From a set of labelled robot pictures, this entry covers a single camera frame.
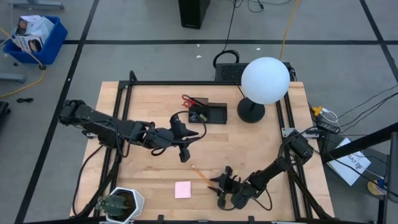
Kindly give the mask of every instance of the blue bin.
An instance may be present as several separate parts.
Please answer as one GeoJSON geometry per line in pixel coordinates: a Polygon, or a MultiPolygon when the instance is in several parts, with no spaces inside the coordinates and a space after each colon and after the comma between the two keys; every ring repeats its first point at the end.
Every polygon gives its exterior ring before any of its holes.
{"type": "MultiPolygon", "coordinates": [[[[46,16],[46,18],[54,23],[54,27],[51,30],[49,37],[45,41],[42,50],[37,53],[32,52],[32,55],[37,57],[37,59],[40,60],[42,64],[51,65],[54,63],[54,60],[62,47],[63,41],[67,37],[68,31],[61,24],[59,17],[46,16]]],[[[38,64],[36,60],[34,60],[29,54],[23,52],[17,45],[15,45],[10,40],[7,42],[3,51],[7,54],[12,55],[15,59],[20,61],[20,63],[38,64]]]]}

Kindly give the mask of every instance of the white paper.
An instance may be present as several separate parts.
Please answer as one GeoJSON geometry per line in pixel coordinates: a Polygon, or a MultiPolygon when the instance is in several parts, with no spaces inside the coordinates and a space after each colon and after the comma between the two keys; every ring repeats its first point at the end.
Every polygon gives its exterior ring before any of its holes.
{"type": "MultiPolygon", "coordinates": [[[[337,147],[344,146],[345,144],[350,143],[351,141],[348,138],[345,138],[337,147]]],[[[340,162],[349,165],[350,167],[354,168],[360,174],[362,174],[371,164],[368,158],[363,157],[364,155],[362,152],[355,152],[354,154],[350,154],[345,157],[341,157],[337,160],[340,162]]],[[[359,178],[359,174],[355,173],[350,168],[340,164],[336,161],[328,162],[328,165],[341,177],[343,178],[350,186],[352,186],[355,181],[359,178]]]]}

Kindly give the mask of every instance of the metal clamp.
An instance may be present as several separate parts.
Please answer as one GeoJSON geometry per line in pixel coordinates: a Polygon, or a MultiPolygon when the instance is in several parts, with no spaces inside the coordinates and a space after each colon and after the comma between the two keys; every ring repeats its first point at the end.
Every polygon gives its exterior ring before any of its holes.
{"type": "MultiPolygon", "coordinates": [[[[305,131],[306,128],[282,128],[282,137],[286,138],[287,136],[289,136],[291,134],[291,132],[293,130],[296,130],[301,133],[301,132],[305,131]]],[[[311,129],[311,131],[317,131],[317,130],[318,130],[318,128],[311,129]]],[[[305,138],[319,138],[319,134],[303,133],[302,136],[305,138]]]]}

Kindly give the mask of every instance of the black box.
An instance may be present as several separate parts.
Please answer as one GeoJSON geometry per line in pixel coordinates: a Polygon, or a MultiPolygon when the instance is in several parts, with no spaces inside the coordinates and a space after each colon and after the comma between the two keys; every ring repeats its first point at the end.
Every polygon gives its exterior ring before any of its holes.
{"type": "Polygon", "coordinates": [[[178,0],[181,26],[200,29],[210,0],[178,0]]]}

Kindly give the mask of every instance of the wooden tabletop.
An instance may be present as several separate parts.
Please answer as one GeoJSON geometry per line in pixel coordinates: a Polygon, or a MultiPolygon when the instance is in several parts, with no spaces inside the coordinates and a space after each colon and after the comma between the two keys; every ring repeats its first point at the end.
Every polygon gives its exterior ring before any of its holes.
{"type": "MultiPolygon", "coordinates": [[[[112,115],[117,87],[118,82],[102,83],[96,110],[112,115]]],[[[120,116],[125,94],[124,92],[122,97],[120,116]]],[[[227,124],[207,124],[207,135],[190,145],[191,158],[186,163],[180,162],[177,147],[168,148],[158,157],[151,156],[148,149],[131,147],[130,155],[120,165],[117,186],[136,189],[144,196],[143,213],[137,219],[156,220],[158,215],[164,215],[166,220],[247,220],[252,215],[256,221],[294,220],[287,173],[279,174],[267,185],[274,204],[270,212],[252,200],[242,210],[226,212],[217,207],[216,194],[207,189],[206,183],[191,168],[191,164],[194,164],[207,178],[212,178],[221,175],[225,166],[231,166],[234,174],[242,179],[251,172],[266,168],[276,159],[281,144],[276,105],[266,105],[265,117],[258,123],[248,124],[241,121],[236,113],[241,99],[236,86],[137,85],[132,88],[128,119],[154,121],[157,128],[169,128],[170,116],[186,109],[181,106],[182,94],[209,98],[212,103],[227,103],[227,124]],[[192,181],[192,197],[175,199],[174,183],[187,180],[192,181]]],[[[296,127],[309,128],[312,121],[303,83],[291,83],[289,95],[296,127]]],[[[186,114],[181,114],[180,119],[187,124],[187,128],[203,133],[202,124],[188,123],[186,114]]],[[[310,140],[310,144],[318,150],[315,140],[310,140]]],[[[96,148],[98,141],[88,140],[85,159],[96,148]]],[[[83,209],[98,188],[104,153],[104,149],[97,153],[82,173],[76,198],[78,211],[83,209]]],[[[309,191],[325,211],[334,216],[318,154],[314,154],[304,165],[304,171],[309,191]]],[[[299,190],[297,192],[301,202],[301,193],[299,190]]],[[[258,200],[266,207],[269,206],[267,194],[262,194],[258,200]]],[[[231,207],[229,200],[226,207],[231,207]]],[[[300,210],[301,216],[305,217],[302,203],[300,210]]]]}

